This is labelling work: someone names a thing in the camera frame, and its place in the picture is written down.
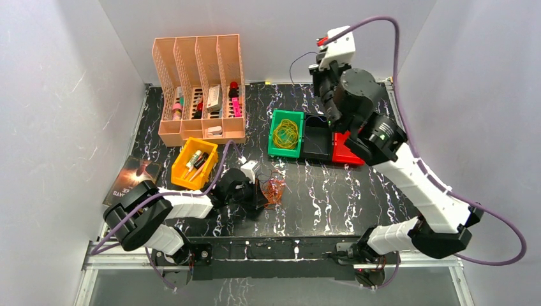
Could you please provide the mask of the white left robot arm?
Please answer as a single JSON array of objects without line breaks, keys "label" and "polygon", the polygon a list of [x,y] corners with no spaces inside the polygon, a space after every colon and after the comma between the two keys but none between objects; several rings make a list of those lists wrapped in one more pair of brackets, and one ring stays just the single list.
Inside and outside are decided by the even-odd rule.
[{"label": "white left robot arm", "polygon": [[165,225],[168,219],[205,219],[229,204],[258,206],[258,166],[250,161],[229,169],[201,191],[160,189],[150,180],[134,187],[119,203],[106,209],[103,218],[125,251],[139,247],[165,253],[175,265],[188,262],[191,252],[181,231]]}]

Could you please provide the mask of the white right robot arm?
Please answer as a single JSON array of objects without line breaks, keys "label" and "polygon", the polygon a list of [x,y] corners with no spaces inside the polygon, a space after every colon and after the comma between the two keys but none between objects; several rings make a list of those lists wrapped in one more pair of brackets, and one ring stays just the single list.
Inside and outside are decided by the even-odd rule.
[{"label": "white right robot arm", "polygon": [[308,71],[330,129],[346,134],[345,146],[389,179],[419,211],[409,221],[369,228],[352,256],[375,264],[390,252],[417,250],[441,259],[465,250],[472,238],[470,226],[483,213],[452,199],[449,190],[437,188],[413,155],[406,132],[394,119],[376,111],[384,90],[372,74],[337,62],[328,68],[312,64]]}]

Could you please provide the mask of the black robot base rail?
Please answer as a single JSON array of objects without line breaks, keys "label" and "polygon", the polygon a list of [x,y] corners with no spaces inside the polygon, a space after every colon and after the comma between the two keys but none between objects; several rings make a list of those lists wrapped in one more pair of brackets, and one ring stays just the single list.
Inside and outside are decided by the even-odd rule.
[{"label": "black robot base rail", "polygon": [[296,237],[189,237],[175,256],[151,251],[161,276],[179,285],[215,279],[331,278],[356,281],[379,289],[396,276],[401,258],[391,252],[377,255],[361,244],[363,238],[344,235]]}]

